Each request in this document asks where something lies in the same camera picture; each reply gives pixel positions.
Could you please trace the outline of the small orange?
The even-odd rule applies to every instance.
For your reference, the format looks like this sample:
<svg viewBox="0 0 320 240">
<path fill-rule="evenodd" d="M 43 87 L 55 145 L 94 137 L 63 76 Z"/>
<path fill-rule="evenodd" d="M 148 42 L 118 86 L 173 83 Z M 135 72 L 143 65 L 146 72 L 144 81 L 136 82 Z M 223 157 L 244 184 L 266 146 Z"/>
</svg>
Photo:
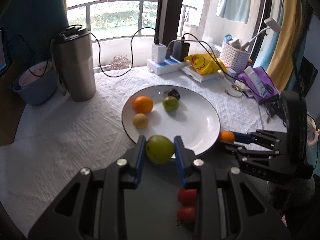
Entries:
<svg viewBox="0 0 320 240">
<path fill-rule="evenodd" d="M 235 135 L 231 131 L 221 131 L 219 134 L 219 140 L 225 142 L 235 142 Z"/>
</svg>

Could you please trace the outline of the red tomato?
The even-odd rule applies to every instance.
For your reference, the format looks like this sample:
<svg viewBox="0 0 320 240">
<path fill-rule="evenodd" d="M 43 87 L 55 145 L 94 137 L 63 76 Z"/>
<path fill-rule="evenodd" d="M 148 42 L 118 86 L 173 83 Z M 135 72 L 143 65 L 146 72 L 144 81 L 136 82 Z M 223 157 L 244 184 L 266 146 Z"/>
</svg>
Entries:
<svg viewBox="0 0 320 240">
<path fill-rule="evenodd" d="M 196 207 L 182 206 L 177 211 L 177 219 L 182 222 L 191 223 L 196 219 Z"/>
<path fill-rule="evenodd" d="M 197 190 L 180 189 L 177 194 L 177 200 L 184 206 L 195 206 L 197 202 Z"/>
</svg>

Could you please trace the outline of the green apple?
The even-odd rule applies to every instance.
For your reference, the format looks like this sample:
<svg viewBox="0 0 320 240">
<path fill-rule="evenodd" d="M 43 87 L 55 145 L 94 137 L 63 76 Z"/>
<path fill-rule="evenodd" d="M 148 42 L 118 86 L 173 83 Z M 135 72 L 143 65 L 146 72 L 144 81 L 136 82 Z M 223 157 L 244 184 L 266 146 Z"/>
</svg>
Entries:
<svg viewBox="0 0 320 240">
<path fill-rule="evenodd" d="M 165 97 L 162 104 L 166 112 L 172 112 L 179 108 L 179 101 L 174 96 Z"/>
<path fill-rule="evenodd" d="M 145 152 L 151 162 L 161 165 L 168 162 L 174 155 L 175 146 L 167 137 L 153 135 L 145 144 Z"/>
</svg>

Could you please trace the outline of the white round plate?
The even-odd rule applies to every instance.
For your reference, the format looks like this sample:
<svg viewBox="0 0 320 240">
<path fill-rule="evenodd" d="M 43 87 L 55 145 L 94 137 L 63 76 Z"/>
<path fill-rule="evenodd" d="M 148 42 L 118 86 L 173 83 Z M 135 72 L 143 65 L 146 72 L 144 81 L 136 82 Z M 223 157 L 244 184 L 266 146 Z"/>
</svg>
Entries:
<svg viewBox="0 0 320 240">
<path fill-rule="evenodd" d="M 165 92 L 170 89 L 177 90 L 181 98 L 177 110 L 166 112 L 162 102 Z M 145 129 L 136 129 L 132 122 L 136 115 L 133 102 L 140 96 L 153 101 L 153 109 L 146 115 L 149 124 Z M 215 144 L 221 129 L 218 113 L 207 99 L 192 90 L 173 85 L 151 86 L 133 94 L 123 107 L 121 120 L 124 131 L 134 143 L 140 135 L 147 139 L 162 135 L 171 141 L 179 135 L 185 147 L 196 155 L 207 152 Z"/>
</svg>

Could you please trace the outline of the green apple on plate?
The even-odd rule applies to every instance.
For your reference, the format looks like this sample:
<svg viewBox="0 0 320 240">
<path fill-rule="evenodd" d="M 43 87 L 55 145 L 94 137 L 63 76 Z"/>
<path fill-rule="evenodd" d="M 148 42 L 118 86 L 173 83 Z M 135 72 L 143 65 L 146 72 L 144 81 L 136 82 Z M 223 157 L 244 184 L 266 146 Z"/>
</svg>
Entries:
<svg viewBox="0 0 320 240">
<path fill-rule="evenodd" d="M 174 96 L 165 97 L 162 104 L 166 112 L 172 112 L 179 108 L 179 101 Z"/>
</svg>

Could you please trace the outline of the yellow curtain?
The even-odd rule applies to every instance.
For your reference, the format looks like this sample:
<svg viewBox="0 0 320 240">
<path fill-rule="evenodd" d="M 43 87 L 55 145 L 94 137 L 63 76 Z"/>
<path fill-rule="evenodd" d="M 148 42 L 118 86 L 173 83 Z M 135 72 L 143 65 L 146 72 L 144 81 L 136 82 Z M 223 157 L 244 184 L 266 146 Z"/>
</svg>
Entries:
<svg viewBox="0 0 320 240">
<path fill-rule="evenodd" d="M 293 71 L 292 53 L 302 27 L 302 1 L 283 0 L 282 31 L 267 69 L 275 87 L 285 89 Z"/>
</svg>

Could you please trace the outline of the dark purple plum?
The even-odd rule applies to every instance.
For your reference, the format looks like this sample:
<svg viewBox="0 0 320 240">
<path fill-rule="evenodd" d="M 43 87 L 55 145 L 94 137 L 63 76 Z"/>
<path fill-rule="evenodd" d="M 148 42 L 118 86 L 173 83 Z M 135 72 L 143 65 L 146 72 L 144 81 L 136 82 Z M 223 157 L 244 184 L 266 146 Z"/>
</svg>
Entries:
<svg viewBox="0 0 320 240">
<path fill-rule="evenodd" d="M 169 90 L 165 91 L 164 97 L 166 98 L 168 96 L 174 97 L 177 100 L 180 100 L 180 98 L 181 98 L 179 92 L 176 89 L 169 89 Z"/>
</svg>

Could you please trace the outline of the white textured tablecloth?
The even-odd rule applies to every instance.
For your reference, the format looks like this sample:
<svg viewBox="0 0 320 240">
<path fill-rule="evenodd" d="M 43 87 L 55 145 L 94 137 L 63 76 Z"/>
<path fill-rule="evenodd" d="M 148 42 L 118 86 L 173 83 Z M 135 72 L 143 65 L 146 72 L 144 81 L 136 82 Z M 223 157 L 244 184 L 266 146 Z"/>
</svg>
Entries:
<svg viewBox="0 0 320 240">
<path fill-rule="evenodd" d="M 24 235 L 80 168 L 103 168 L 132 146 L 121 111 L 140 89 L 153 85 L 191 89 L 215 107 L 226 130 L 285 129 L 278 117 L 267 121 L 264 107 L 252 99 L 232 97 L 215 80 L 198 83 L 182 72 L 157 76 L 137 67 L 119 78 L 99 73 L 95 81 L 97 92 L 86 102 L 56 93 L 43 105 L 25 107 L 14 142 L 1 147 L 1 202 Z"/>
</svg>

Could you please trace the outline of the white tissue pack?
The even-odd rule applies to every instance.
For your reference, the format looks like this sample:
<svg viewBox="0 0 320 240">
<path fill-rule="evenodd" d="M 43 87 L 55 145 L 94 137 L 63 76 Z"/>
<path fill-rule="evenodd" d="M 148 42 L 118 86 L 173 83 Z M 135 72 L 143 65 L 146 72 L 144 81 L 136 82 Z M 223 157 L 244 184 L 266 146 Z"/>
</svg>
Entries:
<svg viewBox="0 0 320 240">
<path fill-rule="evenodd" d="M 218 70 L 215 73 L 200 75 L 197 71 L 193 69 L 192 66 L 183 66 L 180 68 L 184 74 L 190 76 L 193 80 L 202 83 L 208 80 L 222 79 L 225 77 L 224 73 L 221 70 Z"/>
</svg>

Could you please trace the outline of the white desk lamp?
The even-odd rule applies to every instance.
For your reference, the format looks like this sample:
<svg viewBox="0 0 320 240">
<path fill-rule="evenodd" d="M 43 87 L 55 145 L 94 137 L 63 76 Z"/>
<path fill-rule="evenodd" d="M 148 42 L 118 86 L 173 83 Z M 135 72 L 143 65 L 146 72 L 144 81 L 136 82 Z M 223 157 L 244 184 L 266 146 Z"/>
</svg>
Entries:
<svg viewBox="0 0 320 240">
<path fill-rule="evenodd" d="M 273 30 L 275 33 L 279 33 L 282 31 L 282 27 L 272 17 L 265 19 L 264 24 L 266 25 L 266 27 L 264 29 L 262 29 L 261 31 L 259 31 L 256 35 L 254 35 L 249 41 L 244 43 L 241 46 L 241 50 L 245 50 L 259 35 L 264 34 L 268 29 Z"/>
</svg>

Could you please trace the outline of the white charger adapter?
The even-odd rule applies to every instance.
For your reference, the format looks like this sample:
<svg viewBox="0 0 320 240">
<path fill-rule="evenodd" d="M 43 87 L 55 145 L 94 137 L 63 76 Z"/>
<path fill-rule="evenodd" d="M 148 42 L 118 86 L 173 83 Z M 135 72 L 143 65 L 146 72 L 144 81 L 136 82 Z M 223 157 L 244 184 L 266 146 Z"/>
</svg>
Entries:
<svg viewBox="0 0 320 240">
<path fill-rule="evenodd" d="M 167 47 L 161 43 L 152 44 L 151 59 L 157 64 L 164 63 L 167 54 Z"/>
</svg>

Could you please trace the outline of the blue bowl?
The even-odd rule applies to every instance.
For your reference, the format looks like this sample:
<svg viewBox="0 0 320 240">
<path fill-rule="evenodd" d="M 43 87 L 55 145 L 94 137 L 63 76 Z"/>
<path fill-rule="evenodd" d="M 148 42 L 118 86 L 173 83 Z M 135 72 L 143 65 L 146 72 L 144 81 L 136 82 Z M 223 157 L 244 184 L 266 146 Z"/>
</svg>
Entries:
<svg viewBox="0 0 320 240">
<path fill-rule="evenodd" d="M 57 89 L 57 72 L 52 62 L 40 62 L 23 72 L 12 89 L 27 104 L 37 106 L 46 102 Z"/>
</svg>

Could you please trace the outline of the stainless steel tumbler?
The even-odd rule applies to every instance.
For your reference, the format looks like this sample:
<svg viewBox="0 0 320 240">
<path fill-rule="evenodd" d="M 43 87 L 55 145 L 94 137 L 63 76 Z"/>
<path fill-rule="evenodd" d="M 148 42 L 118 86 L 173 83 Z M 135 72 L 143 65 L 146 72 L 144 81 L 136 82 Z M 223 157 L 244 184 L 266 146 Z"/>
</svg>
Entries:
<svg viewBox="0 0 320 240">
<path fill-rule="evenodd" d="M 91 32 L 80 24 L 67 26 L 53 37 L 52 61 L 66 90 L 75 102 L 96 93 Z"/>
</svg>

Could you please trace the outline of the light blue hanging towel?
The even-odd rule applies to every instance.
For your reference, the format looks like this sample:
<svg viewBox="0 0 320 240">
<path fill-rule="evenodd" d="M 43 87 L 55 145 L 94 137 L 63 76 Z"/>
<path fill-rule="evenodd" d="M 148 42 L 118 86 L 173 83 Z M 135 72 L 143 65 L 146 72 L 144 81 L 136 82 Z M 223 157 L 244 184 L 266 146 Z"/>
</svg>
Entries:
<svg viewBox="0 0 320 240">
<path fill-rule="evenodd" d="M 216 15 L 231 21 L 247 24 L 251 0 L 219 0 Z"/>
</svg>

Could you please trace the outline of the balcony metal railing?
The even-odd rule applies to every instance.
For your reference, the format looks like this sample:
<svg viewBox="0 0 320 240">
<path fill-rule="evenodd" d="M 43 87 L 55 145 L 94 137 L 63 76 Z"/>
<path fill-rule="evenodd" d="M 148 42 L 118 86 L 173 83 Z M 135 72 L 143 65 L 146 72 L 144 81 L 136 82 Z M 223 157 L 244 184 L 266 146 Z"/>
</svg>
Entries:
<svg viewBox="0 0 320 240">
<path fill-rule="evenodd" d="M 153 36 L 158 0 L 97 0 L 67 8 L 71 25 L 86 26 L 101 41 Z"/>
</svg>

